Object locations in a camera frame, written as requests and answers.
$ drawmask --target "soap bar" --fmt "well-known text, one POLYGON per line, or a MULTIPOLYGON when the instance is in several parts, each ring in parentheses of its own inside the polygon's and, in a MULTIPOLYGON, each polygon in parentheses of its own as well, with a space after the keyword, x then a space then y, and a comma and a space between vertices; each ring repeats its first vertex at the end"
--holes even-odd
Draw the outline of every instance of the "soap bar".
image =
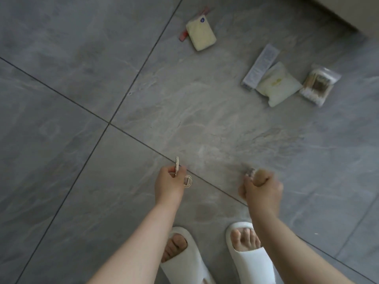
POLYGON ((268 96, 268 105, 274 107, 302 88, 302 85, 287 71, 282 62, 277 62, 262 77, 256 90, 268 96))
POLYGON ((189 21, 186 25, 189 37, 197 51, 206 49, 216 42, 213 33, 205 15, 189 21))

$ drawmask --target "cream-colored sponge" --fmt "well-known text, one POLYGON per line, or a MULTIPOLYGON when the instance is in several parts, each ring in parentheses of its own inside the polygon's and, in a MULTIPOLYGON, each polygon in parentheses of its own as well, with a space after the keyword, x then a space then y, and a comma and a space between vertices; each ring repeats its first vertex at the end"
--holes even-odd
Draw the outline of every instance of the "cream-colored sponge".
POLYGON ((206 49, 216 42, 215 34, 206 20, 205 15, 189 21, 186 25, 186 29, 197 51, 206 49))

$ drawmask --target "foot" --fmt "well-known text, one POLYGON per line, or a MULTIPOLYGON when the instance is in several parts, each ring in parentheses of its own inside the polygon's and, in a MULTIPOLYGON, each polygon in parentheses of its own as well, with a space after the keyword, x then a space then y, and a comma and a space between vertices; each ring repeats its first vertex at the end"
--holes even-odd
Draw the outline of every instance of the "foot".
POLYGON ((233 229, 230 233, 230 240, 238 252, 251 251, 262 247, 255 231, 250 228, 233 229))
POLYGON ((164 253, 162 256, 162 263, 174 258, 182 253, 187 248, 186 239, 180 234, 174 234, 172 238, 167 241, 164 253))

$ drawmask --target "slide sandal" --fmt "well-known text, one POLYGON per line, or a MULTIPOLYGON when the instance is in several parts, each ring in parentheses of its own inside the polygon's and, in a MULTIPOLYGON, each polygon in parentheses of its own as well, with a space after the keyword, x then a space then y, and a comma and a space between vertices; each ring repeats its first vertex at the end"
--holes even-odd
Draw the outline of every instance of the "slide sandal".
POLYGON ((164 273, 171 284, 216 284, 201 258, 199 249, 191 234, 183 227, 173 227, 169 238, 174 234, 182 235, 187 241, 187 248, 179 255, 161 263, 164 273))
POLYGON ((241 284, 275 284, 274 266, 263 247, 246 252, 238 252, 234 249, 230 233, 237 228, 253 229, 253 224, 236 222, 226 230, 226 244, 234 260, 241 284))

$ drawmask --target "person's right hand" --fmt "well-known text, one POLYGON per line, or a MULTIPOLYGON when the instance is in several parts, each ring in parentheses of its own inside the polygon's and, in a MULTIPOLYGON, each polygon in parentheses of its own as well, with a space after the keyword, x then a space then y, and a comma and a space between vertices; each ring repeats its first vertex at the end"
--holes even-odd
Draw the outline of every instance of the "person's right hand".
POLYGON ((282 200, 283 184, 278 181, 273 172, 258 170, 254 178, 244 177, 244 183, 239 187, 239 195, 246 200, 252 218, 260 215, 279 215, 282 200))

